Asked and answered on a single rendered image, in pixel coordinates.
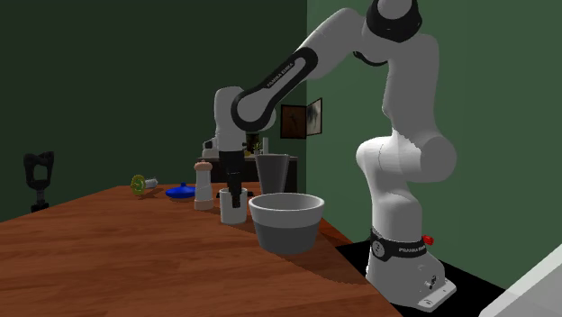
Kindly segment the yellow-green wheel tool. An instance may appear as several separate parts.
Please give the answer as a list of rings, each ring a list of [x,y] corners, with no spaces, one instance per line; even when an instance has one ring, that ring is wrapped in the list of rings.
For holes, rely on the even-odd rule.
[[[130,188],[134,195],[144,195],[147,189],[155,188],[159,181],[153,178],[146,178],[143,175],[135,175],[131,179]]]

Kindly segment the blue lid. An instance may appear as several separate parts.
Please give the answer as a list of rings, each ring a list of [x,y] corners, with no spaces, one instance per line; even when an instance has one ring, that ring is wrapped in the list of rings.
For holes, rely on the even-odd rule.
[[[166,191],[166,196],[171,199],[187,199],[195,196],[196,188],[188,186],[182,182],[179,186],[170,188]]]

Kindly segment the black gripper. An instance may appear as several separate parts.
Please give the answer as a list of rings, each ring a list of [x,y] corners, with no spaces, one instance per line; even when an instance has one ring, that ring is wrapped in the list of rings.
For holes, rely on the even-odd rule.
[[[231,194],[231,207],[240,208],[244,152],[242,150],[220,151],[219,160],[227,176],[227,184]]]

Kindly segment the white and tan pepper mill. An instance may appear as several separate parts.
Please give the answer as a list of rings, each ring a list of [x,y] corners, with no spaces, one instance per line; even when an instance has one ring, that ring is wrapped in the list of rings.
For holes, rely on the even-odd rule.
[[[195,209],[206,211],[213,208],[213,187],[211,185],[211,171],[213,165],[207,161],[195,163]]]

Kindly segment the dark brown wall picture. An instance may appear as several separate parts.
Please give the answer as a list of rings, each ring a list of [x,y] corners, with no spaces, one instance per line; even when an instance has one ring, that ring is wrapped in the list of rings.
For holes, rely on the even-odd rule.
[[[282,105],[281,139],[306,138],[306,107],[300,105]]]

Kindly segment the pale grey furniture corner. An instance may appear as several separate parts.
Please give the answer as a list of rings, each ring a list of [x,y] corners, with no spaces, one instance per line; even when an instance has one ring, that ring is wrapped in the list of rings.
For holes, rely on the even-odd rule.
[[[478,317],[562,317],[562,243]]]

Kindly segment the white and grey bowl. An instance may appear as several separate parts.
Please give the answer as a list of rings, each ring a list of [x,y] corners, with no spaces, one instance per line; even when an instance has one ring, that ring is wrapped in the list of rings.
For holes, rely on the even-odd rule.
[[[259,246],[271,253],[294,255],[313,247],[324,200],[308,194],[274,193],[253,197],[249,208]]]

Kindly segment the white cup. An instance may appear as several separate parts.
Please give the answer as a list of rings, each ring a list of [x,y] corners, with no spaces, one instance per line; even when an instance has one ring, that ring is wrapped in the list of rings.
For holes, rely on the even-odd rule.
[[[221,222],[224,224],[240,224],[247,220],[247,189],[242,188],[239,195],[240,206],[232,206],[232,195],[228,188],[222,188],[219,192]]]

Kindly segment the black robot stand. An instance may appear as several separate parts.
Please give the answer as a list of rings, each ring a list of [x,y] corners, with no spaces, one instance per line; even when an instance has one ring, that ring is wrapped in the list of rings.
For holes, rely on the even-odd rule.
[[[337,243],[335,248],[364,276],[368,260],[368,243],[368,240],[347,244]],[[456,292],[433,312],[423,312],[393,304],[403,317],[478,317],[488,304],[504,292],[504,289],[497,285],[446,262],[442,264],[446,271],[446,278],[456,286]]]

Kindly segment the tall grey cup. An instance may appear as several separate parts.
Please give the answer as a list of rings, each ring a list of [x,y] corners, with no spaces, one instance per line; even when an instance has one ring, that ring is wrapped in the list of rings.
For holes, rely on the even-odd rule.
[[[283,193],[290,157],[287,154],[261,154],[256,166],[261,194]]]

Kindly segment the dark cabinet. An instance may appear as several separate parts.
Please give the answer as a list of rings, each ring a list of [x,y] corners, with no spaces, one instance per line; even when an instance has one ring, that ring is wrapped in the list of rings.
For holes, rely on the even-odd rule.
[[[245,157],[245,163],[243,168],[243,181],[244,182],[258,182],[258,171],[254,155],[249,155]],[[207,161],[213,165],[211,170],[211,182],[212,183],[226,183],[227,175],[224,168],[219,161],[219,152],[214,144],[214,138],[207,140],[203,143],[202,156],[198,158],[195,162]],[[288,163],[288,168],[286,172],[286,192],[298,191],[297,182],[297,166],[298,157],[291,156]]]

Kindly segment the grey wall picture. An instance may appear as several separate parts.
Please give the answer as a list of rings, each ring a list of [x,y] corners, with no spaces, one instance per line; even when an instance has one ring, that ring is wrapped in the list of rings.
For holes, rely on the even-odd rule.
[[[306,133],[308,136],[322,133],[322,98],[306,106]]]

